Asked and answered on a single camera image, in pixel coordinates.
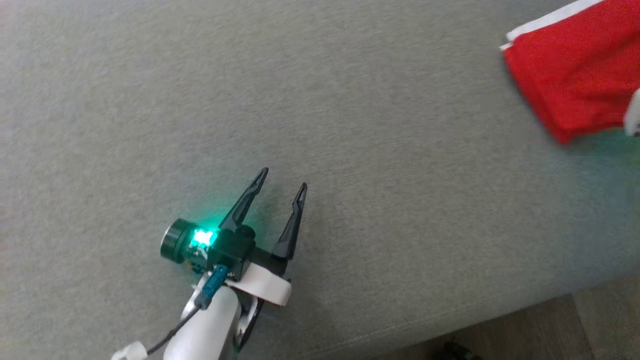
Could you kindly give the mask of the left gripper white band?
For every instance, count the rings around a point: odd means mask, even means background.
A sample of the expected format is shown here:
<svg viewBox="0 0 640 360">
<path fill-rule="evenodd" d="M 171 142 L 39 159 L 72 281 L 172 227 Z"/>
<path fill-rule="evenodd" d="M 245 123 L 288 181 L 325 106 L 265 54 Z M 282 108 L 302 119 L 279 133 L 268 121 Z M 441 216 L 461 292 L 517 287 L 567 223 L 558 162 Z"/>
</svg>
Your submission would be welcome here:
<svg viewBox="0 0 640 360">
<path fill-rule="evenodd" d="M 236 232 L 243 225 L 249 209 L 260 193 L 269 173 L 263 167 L 240 198 L 222 219 L 221 231 Z M 290 280 L 285 278 L 288 262 L 294 258 L 298 234 L 306 203 L 307 183 L 303 182 L 292 201 L 292 213 L 272 253 L 254 250 L 249 257 L 227 271 L 227 285 L 272 305 L 286 306 L 292 292 Z"/>
</svg>

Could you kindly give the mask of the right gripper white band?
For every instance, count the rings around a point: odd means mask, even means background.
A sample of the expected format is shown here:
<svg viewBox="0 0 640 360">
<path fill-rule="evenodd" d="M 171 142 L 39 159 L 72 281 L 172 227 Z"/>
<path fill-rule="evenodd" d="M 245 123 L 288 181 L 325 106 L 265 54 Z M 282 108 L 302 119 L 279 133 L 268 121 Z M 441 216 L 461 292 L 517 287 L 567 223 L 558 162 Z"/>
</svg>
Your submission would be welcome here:
<svg viewBox="0 0 640 360">
<path fill-rule="evenodd" d="M 640 89 L 637 89 L 624 114 L 624 131 L 627 137 L 640 136 Z"/>
</svg>

